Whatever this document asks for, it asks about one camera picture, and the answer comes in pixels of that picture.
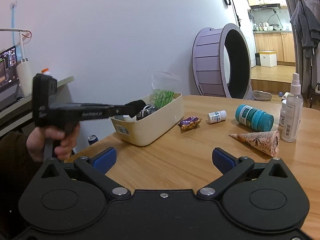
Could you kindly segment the person left hand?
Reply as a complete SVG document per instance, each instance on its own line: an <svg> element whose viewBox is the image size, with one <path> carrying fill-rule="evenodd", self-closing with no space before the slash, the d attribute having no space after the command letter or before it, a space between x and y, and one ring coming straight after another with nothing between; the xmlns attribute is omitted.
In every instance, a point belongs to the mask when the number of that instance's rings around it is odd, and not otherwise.
<svg viewBox="0 0 320 240"><path fill-rule="evenodd" d="M77 124L69 135L54 126L36 127L27 139L28 153L35 162L43 162L45 140L53 139L60 141L60 146L55 148L57 158L66 160L71 156L73 148L77 145L79 133L80 124Z"/></svg>

